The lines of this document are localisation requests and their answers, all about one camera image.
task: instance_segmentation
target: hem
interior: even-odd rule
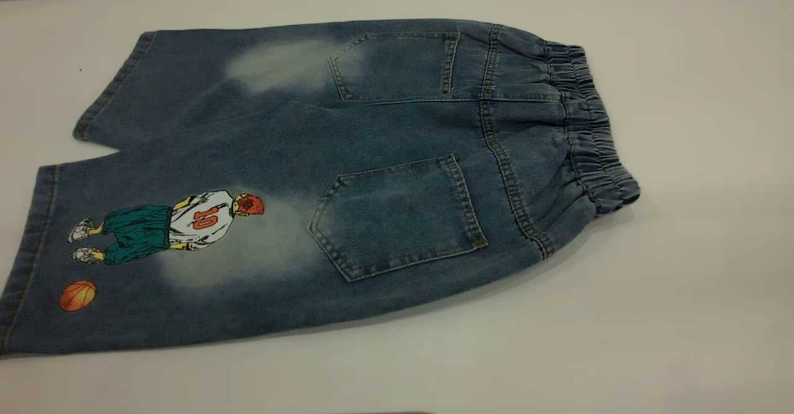
[[[58,166],[39,168],[17,257],[0,295],[0,355],[10,354],[9,340],[28,292],[55,200]]]
[[[94,120],[102,114],[102,111],[105,111],[105,108],[110,105],[116,92],[122,88],[124,81],[130,77],[135,66],[141,61],[144,55],[146,55],[156,35],[157,32],[144,32],[138,37],[133,51],[130,53],[130,56],[128,56],[127,60],[124,61],[124,64],[122,64],[122,67],[118,70],[115,77],[113,77],[113,80],[110,81],[104,91],[102,91],[102,94],[100,94],[94,103],[83,112],[82,116],[80,116],[72,132],[74,138],[78,140],[89,140],[86,134],[89,126],[91,126]]]
[[[640,187],[618,158],[584,49],[548,43],[546,55],[548,72],[562,95],[573,169],[596,206],[596,217],[632,204],[640,196]]]

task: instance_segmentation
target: white sneaker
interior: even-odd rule
[[[77,248],[74,251],[74,254],[71,255],[72,259],[76,261],[85,262],[87,264],[96,264],[97,262],[101,262],[100,259],[91,256],[91,253],[101,253],[101,251],[97,250],[96,248],[88,248],[83,246],[82,248]]]
[[[80,223],[72,228],[71,233],[69,233],[69,243],[89,238],[90,234],[88,234],[88,231],[93,230],[93,228],[94,222],[90,218],[80,220]]]

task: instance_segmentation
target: cartoon character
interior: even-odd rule
[[[98,227],[85,218],[69,233],[69,243],[113,233],[116,242],[105,251],[81,247],[72,258],[87,264],[123,264],[166,250],[201,250],[226,234],[235,215],[256,214],[264,214],[258,196],[239,194],[232,199],[227,191],[204,192],[174,207],[139,205],[116,210]]]

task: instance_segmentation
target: basketball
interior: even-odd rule
[[[74,282],[61,293],[60,307],[66,312],[75,312],[90,304],[96,294],[97,286],[93,282]]]

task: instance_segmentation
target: elastic waistband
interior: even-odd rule
[[[640,188],[618,159],[609,117],[593,83],[584,49],[546,43],[545,58],[551,83],[563,96],[573,168],[590,200],[595,202],[597,216],[631,204],[639,198]]]

